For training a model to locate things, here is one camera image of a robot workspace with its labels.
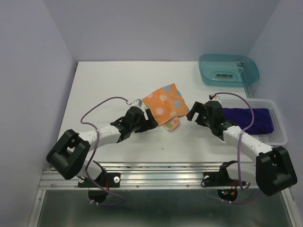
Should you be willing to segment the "orange towel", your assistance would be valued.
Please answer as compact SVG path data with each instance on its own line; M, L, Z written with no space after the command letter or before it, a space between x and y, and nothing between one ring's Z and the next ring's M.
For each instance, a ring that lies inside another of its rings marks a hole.
M175 130L180 124L179 118L189 112L182 94L174 83L153 91L142 101L145 107L150 109L158 125L168 131Z

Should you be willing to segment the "purple towel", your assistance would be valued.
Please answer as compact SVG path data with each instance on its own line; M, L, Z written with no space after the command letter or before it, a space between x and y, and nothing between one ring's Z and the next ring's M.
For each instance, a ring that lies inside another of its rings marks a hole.
M246 132L250 135L271 134L274 126L270 111L266 108L253 108L254 122ZM249 126L252 120L250 109L244 108L223 108L226 120L230 120L240 126L241 129Z

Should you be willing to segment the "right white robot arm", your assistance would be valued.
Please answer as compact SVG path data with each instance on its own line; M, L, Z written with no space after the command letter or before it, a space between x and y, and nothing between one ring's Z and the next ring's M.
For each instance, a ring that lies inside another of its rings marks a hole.
M297 184L297 175L290 155L284 147L267 145L245 133L236 123L227 120L222 105L218 101L205 104L195 102L187 114L191 121L207 127L211 133L223 142L238 148L253 163L241 165L232 160L220 165L217 172L204 172L203 187L256 185L265 195L272 196Z

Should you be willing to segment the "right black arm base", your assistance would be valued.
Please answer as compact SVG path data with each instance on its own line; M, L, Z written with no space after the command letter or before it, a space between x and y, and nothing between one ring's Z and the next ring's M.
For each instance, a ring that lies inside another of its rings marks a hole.
M233 160L224 162L220 165L219 171L217 172L203 172L204 177L201 181L201 186L206 187L230 187L230 189L218 189L217 197L210 196L214 199L218 199L228 204L244 204L247 201L237 201L238 191L237 188L240 185L240 181L233 180L229 177L227 168L235 164L236 171L238 170L238 162Z

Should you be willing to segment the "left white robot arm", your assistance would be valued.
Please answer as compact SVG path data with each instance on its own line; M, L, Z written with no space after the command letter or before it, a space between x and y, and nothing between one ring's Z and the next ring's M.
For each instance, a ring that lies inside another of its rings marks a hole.
M96 161L89 161L88 153L104 145L122 142L133 132L140 133L157 126L150 109L132 106L125 116L106 127L81 133L67 130L47 154L46 160L66 180L83 177L94 186L101 186L105 182L105 168Z

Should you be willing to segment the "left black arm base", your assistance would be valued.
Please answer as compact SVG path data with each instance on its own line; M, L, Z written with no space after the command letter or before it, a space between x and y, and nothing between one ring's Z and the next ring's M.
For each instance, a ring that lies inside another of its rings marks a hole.
M90 179L84 171L85 176L78 177L77 186L89 190L90 203L97 206L114 206L125 201L122 196L110 191L111 188L120 187L121 174L119 172L109 173L98 162L92 161L88 167L88 173L93 178ZM105 203L109 195L117 197L120 201L113 204Z

